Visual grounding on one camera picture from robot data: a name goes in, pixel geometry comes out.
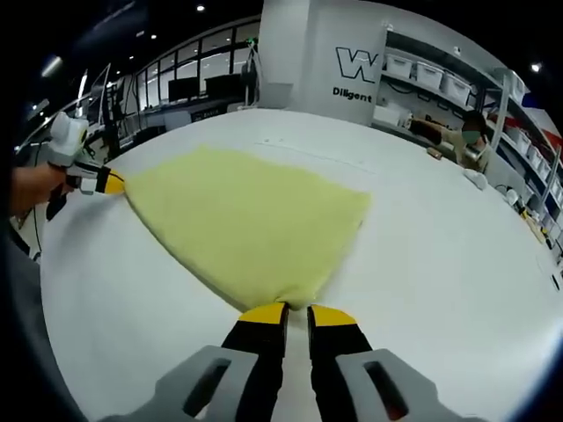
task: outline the storage box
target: storage box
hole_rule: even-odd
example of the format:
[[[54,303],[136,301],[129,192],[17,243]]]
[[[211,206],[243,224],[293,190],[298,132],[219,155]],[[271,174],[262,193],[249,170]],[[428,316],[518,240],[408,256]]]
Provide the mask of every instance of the storage box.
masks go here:
[[[520,154],[525,155],[528,152],[528,148],[531,145],[530,138],[520,130],[518,127],[509,127],[507,129],[507,134],[512,139],[516,145],[516,149]]]
[[[537,169],[537,172],[539,173],[539,177],[544,181],[546,181],[551,169],[552,168],[549,165],[549,163],[547,163],[547,161],[545,161],[545,159],[542,157],[542,162],[539,165],[539,168]]]
[[[393,75],[411,77],[411,69],[413,68],[413,61],[398,55],[386,55],[387,58],[387,71]]]
[[[521,104],[526,94],[526,85],[523,80],[513,71],[506,68],[497,68],[493,70],[493,77],[497,79],[501,84],[504,76],[508,76],[508,93],[516,103]]]
[[[442,77],[443,70],[423,62],[416,63],[416,80],[421,84],[439,90]]]
[[[443,78],[443,91],[448,97],[465,106],[472,88],[458,77],[446,73]]]
[[[542,156],[539,154],[537,148],[534,147],[533,145],[530,145],[528,147],[528,152],[526,153],[526,156],[530,160],[530,165],[537,170],[539,168],[539,165],[542,163]]]
[[[561,192],[561,183],[555,179],[552,186],[552,195],[555,200],[559,197],[559,192]]]

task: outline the logo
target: logo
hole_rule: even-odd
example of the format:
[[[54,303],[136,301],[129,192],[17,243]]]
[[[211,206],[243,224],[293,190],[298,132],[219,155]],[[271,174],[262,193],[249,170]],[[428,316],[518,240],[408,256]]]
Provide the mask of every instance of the logo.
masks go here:
[[[338,95],[340,97],[346,97],[349,100],[359,99],[360,101],[365,101],[367,103],[371,102],[371,96],[370,95],[359,94],[358,92],[351,92],[351,91],[349,91],[345,88],[339,88],[338,86],[335,86],[333,88],[333,95]]]
[[[352,55],[350,48],[336,47],[336,55],[342,77],[356,79],[359,75],[362,75],[363,82],[376,83],[376,60],[379,54],[375,54],[372,58],[368,51],[355,50]]]

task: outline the white table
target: white table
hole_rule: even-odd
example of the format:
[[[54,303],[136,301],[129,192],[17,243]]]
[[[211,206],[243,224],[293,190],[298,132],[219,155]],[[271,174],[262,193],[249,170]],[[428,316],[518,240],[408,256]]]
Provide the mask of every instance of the white table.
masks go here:
[[[153,139],[113,162],[125,176],[201,144],[249,151],[372,192],[318,303],[355,317],[433,380],[461,415],[507,418],[545,375],[563,327],[545,246],[491,187],[393,135],[310,114],[229,113]],[[90,420],[127,413],[239,313],[172,258],[125,197],[73,193],[45,228],[41,287],[55,357]],[[319,420],[304,312],[289,320],[274,421]]]

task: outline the metal pole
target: metal pole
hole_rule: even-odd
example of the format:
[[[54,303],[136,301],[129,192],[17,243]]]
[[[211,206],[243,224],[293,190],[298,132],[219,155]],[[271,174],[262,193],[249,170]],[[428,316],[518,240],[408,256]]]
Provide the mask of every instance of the metal pole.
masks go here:
[[[499,142],[501,141],[502,129],[504,128],[504,120],[507,117],[508,110],[508,87],[510,82],[508,80],[508,75],[502,78],[502,97],[501,106],[499,107],[499,114],[496,119],[496,127],[494,128],[493,139],[491,140],[491,148],[493,151],[499,147]]]
[[[553,160],[552,170],[547,178],[547,186],[545,187],[544,194],[542,195],[542,204],[545,204],[547,200],[547,195],[552,190],[552,186],[555,183],[555,178],[557,177],[557,167],[559,166],[559,157],[561,156],[561,146],[557,147],[557,152],[555,153],[555,159]]]

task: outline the yellow towel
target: yellow towel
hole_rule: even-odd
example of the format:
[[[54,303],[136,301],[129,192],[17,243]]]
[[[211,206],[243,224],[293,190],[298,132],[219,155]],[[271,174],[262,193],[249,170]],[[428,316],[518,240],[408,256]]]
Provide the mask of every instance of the yellow towel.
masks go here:
[[[314,301],[369,206],[367,193],[310,171],[207,148],[128,178],[125,188],[182,265],[248,309]]]

